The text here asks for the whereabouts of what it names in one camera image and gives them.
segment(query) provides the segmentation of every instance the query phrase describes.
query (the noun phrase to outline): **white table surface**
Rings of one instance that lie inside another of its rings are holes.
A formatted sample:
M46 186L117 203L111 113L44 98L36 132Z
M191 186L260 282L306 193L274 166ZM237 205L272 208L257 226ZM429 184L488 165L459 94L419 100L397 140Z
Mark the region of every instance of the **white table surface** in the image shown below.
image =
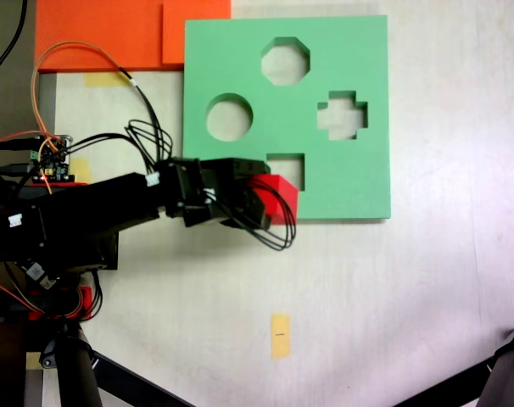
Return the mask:
M388 16L392 218L302 224L280 254L223 226L124 231L93 347L201 407L389 406L491 355L514 327L514 1L232 2L236 18ZM180 152L182 74L135 77ZM147 119L131 88L82 74L56 96L55 131L76 139ZM122 142L78 155L94 181L144 171ZM273 313L291 317L286 359Z

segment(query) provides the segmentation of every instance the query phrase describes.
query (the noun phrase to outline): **yellow tape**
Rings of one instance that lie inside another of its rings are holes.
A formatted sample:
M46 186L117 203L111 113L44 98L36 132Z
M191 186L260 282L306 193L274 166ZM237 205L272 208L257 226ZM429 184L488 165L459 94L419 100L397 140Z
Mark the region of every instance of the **yellow tape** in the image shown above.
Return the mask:
M85 87L116 87L132 86L121 72L86 72L84 73Z
M271 318L272 358L287 358L291 354L289 315L272 314Z
M91 184L91 171L87 159L70 159L69 173L75 176L76 182Z
M26 354L26 368L28 371L37 371L42 369L40 364L40 352L27 352Z

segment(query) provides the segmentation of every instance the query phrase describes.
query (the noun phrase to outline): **orange foam board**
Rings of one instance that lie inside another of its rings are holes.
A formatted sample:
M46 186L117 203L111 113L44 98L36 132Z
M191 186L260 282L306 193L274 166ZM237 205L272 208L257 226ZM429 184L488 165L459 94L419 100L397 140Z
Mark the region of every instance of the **orange foam board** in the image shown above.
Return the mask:
M72 40L102 47L127 70L179 70L185 21L230 16L230 0L36 0L35 60ZM113 69L100 53L67 47L54 51L40 71Z
M231 18L231 0L165 0L163 7L163 65L182 70L187 20Z
M163 0L37 0L35 60L61 41L102 47L128 70L162 67ZM53 52L41 71L112 70L100 53L81 47Z

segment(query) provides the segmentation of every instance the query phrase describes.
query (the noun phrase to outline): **wire bundle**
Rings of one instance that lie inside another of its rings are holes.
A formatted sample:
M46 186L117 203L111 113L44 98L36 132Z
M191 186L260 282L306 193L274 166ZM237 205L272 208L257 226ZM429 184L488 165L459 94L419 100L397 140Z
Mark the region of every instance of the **wire bundle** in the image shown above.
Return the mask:
M127 135L137 143L141 151L144 163L146 163L146 169L148 170L148 173L154 171L154 164L156 164L158 161L172 157L172 148L174 147L174 142L172 141L170 134L160 127L159 122L154 124L137 119L129 120L129 124L126 126L125 131ZM157 148L155 159L144 147L141 138L155 144Z
M289 207L287 201L282 197L282 195L280 195L278 191L276 191L266 182L254 178L248 178L239 181L237 183L237 187L249 188L252 190L258 189L261 191L267 191L268 193L272 194L272 196L277 200L282 208L283 219L285 220L284 236L278 236L276 233L261 229L260 224L246 216L239 208L230 205L228 202L218 199L218 197L216 197L216 195L211 192L204 191L204 193L206 193L206 195L221 212L232 219L241 229L245 230L247 233L249 233L268 248L278 252L286 248L290 248L297 235L297 224L293 211Z
M98 279L98 272L92 271L93 282L95 283L95 295L93 296L93 301L89 309L86 309L86 315L82 318L79 318L79 321L90 321L95 318L100 312L101 308L103 308L103 289L101 288L101 283Z
M16 294L11 293L9 290L7 290L5 287L3 287L1 284L0 284L0 289L3 290L4 292L6 292L8 295L10 295L12 298L16 299L21 304L23 304L28 310L30 310L32 312L37 312L37 313L41 314L43 317L48 317L48 318L62 318L62 317L76 318L84 310L84 299L83 299L81 291L78 289L78 287L75 290L76 294L78 296L78 303L72 311L70 311L68 313L56 313L56 312L45 311L44 309L41 309L36 304L33 304L32 301L30 301L25 296L25 294L23 293L24 290L21 288L20 284L18 283L14 273L8 266L8 263L3 262L3 265L4 265L4 269L6 270L6 272L8 274L8 277L10 278L10 281L12 282L12 284L14 285L14 288L20 295L17 296ZM100 289L98 280L96 281L95 289L96 289L95 294L97 295L97 292L99 291L100 296L102 297L102 290ZM85 310L86 314L91 314L93 309L94 308L93 308L93 303L92 303L92 306L90 307L90 309ZM77 319L79 319L81 321L88 321L91 318L78 317Z

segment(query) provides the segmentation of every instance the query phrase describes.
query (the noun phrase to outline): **circular hole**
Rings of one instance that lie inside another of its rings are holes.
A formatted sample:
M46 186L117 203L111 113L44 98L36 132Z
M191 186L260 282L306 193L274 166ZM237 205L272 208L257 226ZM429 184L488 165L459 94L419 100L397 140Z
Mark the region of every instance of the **circular hole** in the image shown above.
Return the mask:
M208 109L208 132L223 142L244 137L254 121L254 112L246 99L235 93L215 98Z

